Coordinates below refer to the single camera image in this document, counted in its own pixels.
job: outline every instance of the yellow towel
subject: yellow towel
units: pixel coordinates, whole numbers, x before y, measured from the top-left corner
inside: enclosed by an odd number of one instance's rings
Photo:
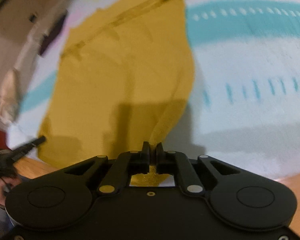
[[[71,30],[41,125],[47,142],[39,158],[63,168],[164,140],[193,82],[184,11],[183,0],[120,0]]]

